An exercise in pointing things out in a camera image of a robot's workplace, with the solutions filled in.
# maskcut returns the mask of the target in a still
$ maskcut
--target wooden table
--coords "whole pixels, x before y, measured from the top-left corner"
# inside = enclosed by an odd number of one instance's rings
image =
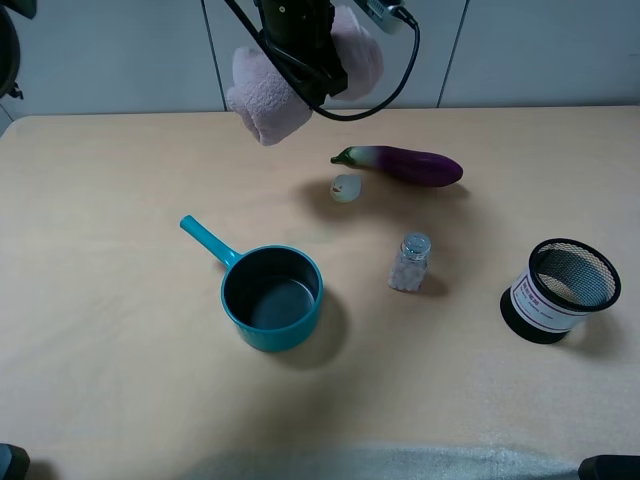
[[[441,190],[365,175],[333,203],[347,170],[329,158],[358,144],[439,152],[465,175]],[[233,114],[22,119],[0,141],[1,440],[83,480],[363,441],[637,454],[639,185],[637,107],[315,117],[272,148]],[[185,214],[240,251],[311,255],[327,287],[314,336],[279,355],[244,344]],[[386,284],[414,230],[434,245],[419,295]],[[534,345],[499,299],[556,236],[605,253],[623,292]]]

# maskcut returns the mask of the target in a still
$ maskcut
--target black cable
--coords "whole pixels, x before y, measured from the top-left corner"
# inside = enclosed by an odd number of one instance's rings
[[[224,1],[229,6],[231,11],[235,14],[235,16],[238,17],[238,20],[240,20],[240,23],[242,23],[244,28],[246,28],[247,31],[251,34],[251,36],[253,37],[255,42],[260,46],[260,48],[262,49],[264,54],[267,56],[267,58],[276,67],[280,75],[282,75],[284,79],[287,81],[287,83],[291,86],[293,91],[296,92],[296,94],[304,101],[304,103],[307,104],[307,106],[311,110],[316,112],[318,115],[322,115],[323,117],[328,118],[330,120],[336,120],[338,122],[353,122],[355,120],[362,120],[363,118],[370,117],[371,115],[378,113],[380,110],[387,107],[391,102],[393,102],[398,97],[398,95],[400,95],[400,92],[402,92],[402,89],[407,84],[407,81],[409,80],[409,76],[411,75],[411,71],[413,70],[413,66],[416,63],[416,58],[418,57],[418,50],[420,49],[420,27],[418,26],[418,22],[416,22],[416,20],[413,18],[413,16],[409,13],[409,11],[406,8],[398,7],[394,10],[394,15],[399,19],[401,19],[403,22],[405,22],[407,25],[409,25],[413,29],[413,32],[415,35],[415,40],[413,43],[413,52],[411,52],[411,59],[409,60],[409,65],[407,66],[407,69],[404,72],[402,80],[400,80],[400,84],[395,89],[395,91],[391,95],[389,95],[389,97],[385,101],[373,107],[372,109],[367,110],[366,112],[356,113],[354,115],[336,115],[335,113],[328,112],[327,110],[325,110],[322,107],[319,107],[318,105],[314,105],[304,96],[302,91],[297,87],[295,80],[291,77],[288,70],[284,68],[282,65],[280,65],[278,58],[271,52],[271,50],[266,45],[264,40],[260,37],[258,30],[256,30],[256,28],[253,26],[253,23],[251,23],[251,20],[249,20],[247,15],[238,6],[235,0],[224,0]]]

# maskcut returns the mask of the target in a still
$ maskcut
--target white wall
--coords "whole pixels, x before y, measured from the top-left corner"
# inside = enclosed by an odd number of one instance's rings
[[[632,103],[639,0],[471,0],[441,106]]]
[[[199,0],[46,0],[27,20],[18,118],[51,113],[222,110]]]
[[[253,0],[238,1],[259,26]],[[327,106],[370,107],[397,86],[412,32],[389,36],[335,3],[378,39],[386,72],[362,101]],[[470,0],[448,76],[465,0],[406,3],[423,44],[395,107],[435,107],[441,91],[443,107],[640,103],[640,0]],[[222,110],[233,52],[253,42],[223,0],[204,4],[222,89],[201,0],[48,0],[34,20],[11,13],[25,99],[2,104],[14,118]]]
[[[4,131],[7,129],[9,125],[11,125],[11,119],[4,112],[4,110],[0,108],[0,137],[2,136],[2,134],[4,133]]]

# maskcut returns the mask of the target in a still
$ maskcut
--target label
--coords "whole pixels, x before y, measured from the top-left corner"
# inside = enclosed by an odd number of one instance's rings
[[[511,303],[516,312],[534,327],[550,333],[564,333],[589,316],[554,305],[542,296],[527,268],[511,286]]]

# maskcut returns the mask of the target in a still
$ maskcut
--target saucepan handle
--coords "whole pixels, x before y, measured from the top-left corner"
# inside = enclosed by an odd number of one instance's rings
[[[227,268],[233,267],[242,258],[242,255],[225,245],[191,215],[187,215],[180,221],[180,227],[213,253]]]

